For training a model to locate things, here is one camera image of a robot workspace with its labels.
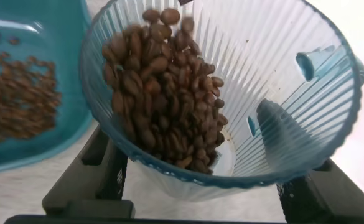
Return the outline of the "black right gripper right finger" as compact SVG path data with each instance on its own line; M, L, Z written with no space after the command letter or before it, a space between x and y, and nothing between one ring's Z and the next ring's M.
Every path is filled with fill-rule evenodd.
M277 103L263 99L256 112L268 163L286 165L281 154L319 147ZM364 223L364 193L330 159L276 186L288 223Z

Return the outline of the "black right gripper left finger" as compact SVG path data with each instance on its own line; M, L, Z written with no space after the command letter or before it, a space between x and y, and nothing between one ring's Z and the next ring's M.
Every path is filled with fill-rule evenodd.
M88 141L42 200L48 216L134 218L123 200L128 157L96 127Z

